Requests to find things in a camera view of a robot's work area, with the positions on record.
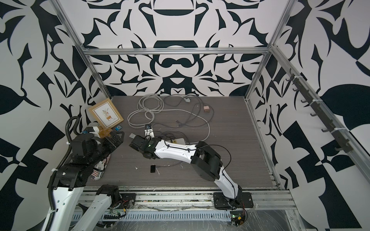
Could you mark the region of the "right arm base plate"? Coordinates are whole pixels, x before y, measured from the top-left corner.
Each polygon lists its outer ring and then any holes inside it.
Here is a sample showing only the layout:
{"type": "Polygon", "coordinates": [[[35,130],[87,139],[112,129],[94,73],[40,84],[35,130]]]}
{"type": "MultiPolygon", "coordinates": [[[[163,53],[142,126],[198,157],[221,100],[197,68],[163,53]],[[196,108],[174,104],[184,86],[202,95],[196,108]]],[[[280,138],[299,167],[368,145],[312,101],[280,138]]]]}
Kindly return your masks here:
{"type": "Polygon", "coordinates": [[[214,207],[217,210],[233,210],[237,208],[253,208],[254,203],[251,193],[239,192],[237,199],[230,199],[223,193],[213,193],[214,207]]]}

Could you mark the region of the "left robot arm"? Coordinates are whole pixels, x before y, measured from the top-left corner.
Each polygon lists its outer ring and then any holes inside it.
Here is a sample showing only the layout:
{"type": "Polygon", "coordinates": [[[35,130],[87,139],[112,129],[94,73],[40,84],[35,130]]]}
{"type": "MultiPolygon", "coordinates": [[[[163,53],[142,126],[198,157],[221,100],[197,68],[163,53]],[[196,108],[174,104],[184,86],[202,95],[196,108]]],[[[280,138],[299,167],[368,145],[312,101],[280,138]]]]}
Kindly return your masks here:
{"type": "Polygon", "coordinates": [[[105,184],[96,192],[89,207],[78,201],[95,166],[109,157],[124,141],[124,132],[111,131],[100,138],[90,131],[77,132],[80,119],[69,118],[65,125],[68,149],[58,166],[52,170],[48,184],[50,209],[42,230],[44,231],[92,231],[95,227],[109,229],[113,219],[125,217],[118,213],[102,221],[108,209],[122,205],[119,188],[105,184]]]}

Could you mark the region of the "white power strip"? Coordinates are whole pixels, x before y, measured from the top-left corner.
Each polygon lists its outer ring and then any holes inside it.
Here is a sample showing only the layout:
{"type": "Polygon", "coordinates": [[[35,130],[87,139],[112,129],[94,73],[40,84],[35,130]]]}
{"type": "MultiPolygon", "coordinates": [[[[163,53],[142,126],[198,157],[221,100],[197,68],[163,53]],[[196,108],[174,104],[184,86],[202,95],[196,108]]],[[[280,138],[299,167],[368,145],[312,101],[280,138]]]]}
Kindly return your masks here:
{"type": "Polygon", "coordinates": [[[178,139],[174,139],[171,141],[172,143],[175,143],[175,144],[181,144],[181,145],[186,145],[186,141],[184,138],[178,138],[178,139]]]}

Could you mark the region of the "grey USB cable yellow charger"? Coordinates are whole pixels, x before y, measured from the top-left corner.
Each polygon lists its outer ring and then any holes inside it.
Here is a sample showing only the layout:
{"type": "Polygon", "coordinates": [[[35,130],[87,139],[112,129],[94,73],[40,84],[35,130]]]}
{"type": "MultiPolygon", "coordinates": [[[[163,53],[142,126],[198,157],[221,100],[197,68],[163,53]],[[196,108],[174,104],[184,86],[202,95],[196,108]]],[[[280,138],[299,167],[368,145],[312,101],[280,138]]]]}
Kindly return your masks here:
{"type": "Polygon", "coordinates": [[[182,163],[183,163],[183,161],[179,161],[179,162],[176,162],[176,163],[165,164],[165,165],[156,165],[156,168],[161,168],[161,167],[174,167],[174,166],[180,165],[180,164],[182,164],[182,163]]]}

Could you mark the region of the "grey USB cable green charger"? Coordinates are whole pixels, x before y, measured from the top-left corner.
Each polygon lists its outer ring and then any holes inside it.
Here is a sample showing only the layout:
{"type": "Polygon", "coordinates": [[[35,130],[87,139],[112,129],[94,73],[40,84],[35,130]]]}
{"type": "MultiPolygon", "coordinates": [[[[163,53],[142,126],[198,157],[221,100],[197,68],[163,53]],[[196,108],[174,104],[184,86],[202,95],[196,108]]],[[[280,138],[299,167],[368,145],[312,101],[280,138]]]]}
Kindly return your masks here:
{"type": "Polygon", "coordinates": [[[138,104],[138,106],[141,106],[142,110],[145,111],[145,117],[149,120],[149,123],[152,123],[154,120],[155,120],[155,115],[158,114],[158,113],[161,113],[163,111],[180,111],[180,112],[185,112],[185,113],[188,113],[189,114],[189,117],[188,119],[185,121],[185,122],[177,122],[178,123],[178,126],[177,127],[183,127],[183,126],[188,126],[188,127],[192,127],[192,128],[195,128],[195,127],[202,127],[204,125],[207,125],[208,127],[208,134],[207,136],[202,140],[202,141],[206,141],[210,134],[211,134],[211,126],[210,126],[210,121],[212,120],[213,116],[211,116],[210,120],[206,120],[205,118],[199,116],[200,114],[200,109],[198,110],[198,112],[195,114],[193,113],[193,111],[187,111],[187,110],[183,110],[183,109],[165,109],[164,106],[165,105],[169,105],[171,107],[177,107],[180,105],[180,103],[184,100],[183,98],[190,98],[190,97],[194,97],[198,100],[198,103],[196,103],[194,106],[193,106],[193,109],[195,108],[195,106],[197,105],[200,105],[200,106],[205,106],[206,104],[196,95],[196,94],[193,94],[193,93],[190,93],[190,94],[174,94],[174,95],[167,95],[167,96],[164,96],[163,98],[161,97],[160,94],[148,94],[148,95],[145,95],[142,97],[140,103],[138,104]],[[182,100],[179,101],[179,103],[177,105],[170,105],[170,104],[167,104],[165,101],[168,97],[180,97],[182,98],[182,100]],[[158,105],[155,107],[155,108],[147,108],[145,106],[145,100],[148,100],[148,99],[154,99],[158,102],[158,105]],[[191,126],[189,125],[189,123],[191,121],[193,121],[194,119],[196,118],[200,118],[204,121],[204,124],[202,125],[197,125],[197,126],[191,126]]]}

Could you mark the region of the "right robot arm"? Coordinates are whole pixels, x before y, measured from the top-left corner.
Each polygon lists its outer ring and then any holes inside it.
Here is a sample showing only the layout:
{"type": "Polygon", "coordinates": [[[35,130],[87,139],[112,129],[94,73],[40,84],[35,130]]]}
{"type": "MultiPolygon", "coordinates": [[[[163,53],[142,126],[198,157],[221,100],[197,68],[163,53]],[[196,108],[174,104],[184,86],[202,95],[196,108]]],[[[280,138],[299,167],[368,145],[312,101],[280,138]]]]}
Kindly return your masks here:
{"type": "Polygon", "coordinates": [[[135,136],[129,144],[147,159],[174,159],[190,164],[204,180],[214,182],[224,198],[235,205],[242,199],[242,188],[226,172],[221,156],[211,145],[199,141],[193,145],[171,143],[162,138],[135,136]]]}

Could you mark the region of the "black mp3 player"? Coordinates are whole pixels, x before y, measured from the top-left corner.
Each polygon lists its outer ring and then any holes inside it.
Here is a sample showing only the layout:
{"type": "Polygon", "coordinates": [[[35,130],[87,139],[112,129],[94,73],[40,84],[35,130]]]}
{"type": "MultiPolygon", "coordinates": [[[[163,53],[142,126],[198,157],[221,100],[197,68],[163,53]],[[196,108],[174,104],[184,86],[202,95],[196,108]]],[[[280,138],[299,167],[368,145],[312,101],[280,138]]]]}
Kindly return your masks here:
{"type": "Polygon", "coordinates": [[[155,165],[151,165],[150,166],[150,173],[155,173],[156,172],[156,166],[155,165]]]}

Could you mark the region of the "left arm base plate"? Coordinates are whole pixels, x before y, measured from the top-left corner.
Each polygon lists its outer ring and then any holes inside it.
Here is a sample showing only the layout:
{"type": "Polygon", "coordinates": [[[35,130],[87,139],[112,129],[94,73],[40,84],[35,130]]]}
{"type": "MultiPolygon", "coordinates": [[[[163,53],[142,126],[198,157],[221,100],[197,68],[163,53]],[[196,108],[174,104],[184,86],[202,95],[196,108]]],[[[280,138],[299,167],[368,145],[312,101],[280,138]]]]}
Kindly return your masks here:
{"type": "Polygon", "coordinates": [[[121,193],[120,196],[114,195],[109,209],[129,209],[135,205],[135,200],[135,193],[121,193]]]}

